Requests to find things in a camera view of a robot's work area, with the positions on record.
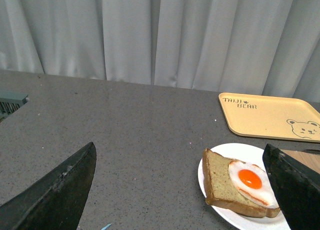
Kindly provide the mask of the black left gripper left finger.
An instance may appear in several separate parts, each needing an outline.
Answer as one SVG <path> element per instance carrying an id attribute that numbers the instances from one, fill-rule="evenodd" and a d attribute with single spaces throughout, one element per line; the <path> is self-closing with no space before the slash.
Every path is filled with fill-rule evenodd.
<path id="1" fill-rule="evenodd" d="M 92 186 L 97 161 L 89 142 L 0 207 L 2 230 L 75 230 Z"/>

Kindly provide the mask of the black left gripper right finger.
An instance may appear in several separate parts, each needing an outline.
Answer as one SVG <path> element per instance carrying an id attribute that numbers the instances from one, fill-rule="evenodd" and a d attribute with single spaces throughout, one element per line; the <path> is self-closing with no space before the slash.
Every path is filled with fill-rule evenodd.
<path id="1" fill-rule="evenodd" d="M 292 230 L 320 228 L 320 174 L 267 144 L 262 161 L 279 207 Z"/>

